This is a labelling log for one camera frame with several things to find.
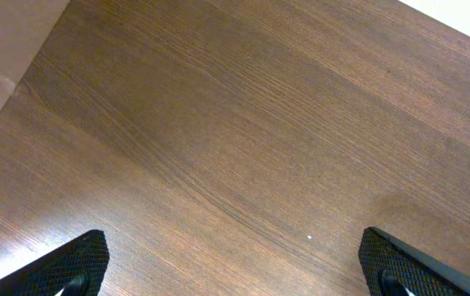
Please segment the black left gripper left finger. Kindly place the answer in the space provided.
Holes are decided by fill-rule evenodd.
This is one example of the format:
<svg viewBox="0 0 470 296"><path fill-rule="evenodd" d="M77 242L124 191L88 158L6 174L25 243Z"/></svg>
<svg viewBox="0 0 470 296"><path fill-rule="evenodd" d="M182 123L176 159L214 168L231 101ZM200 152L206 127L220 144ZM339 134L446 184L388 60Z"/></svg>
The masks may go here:
<svg viewBox="0 0 470 296"><path fill-rule="evenodd" d="M102 230L92 229L0 279L0 295L97 296L109 263Z"/></svg>

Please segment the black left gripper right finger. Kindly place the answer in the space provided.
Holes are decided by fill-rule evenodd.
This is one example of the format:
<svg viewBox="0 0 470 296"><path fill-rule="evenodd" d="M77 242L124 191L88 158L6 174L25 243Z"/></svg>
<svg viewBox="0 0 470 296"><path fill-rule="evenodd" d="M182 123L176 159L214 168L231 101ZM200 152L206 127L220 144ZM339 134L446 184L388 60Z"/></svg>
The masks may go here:
<svg viewBox="0 0 470 296"><path fill-rule="evenodd" d="M470 296L470 277L376 227L364 229L358 257L375 296Z"/></svg>

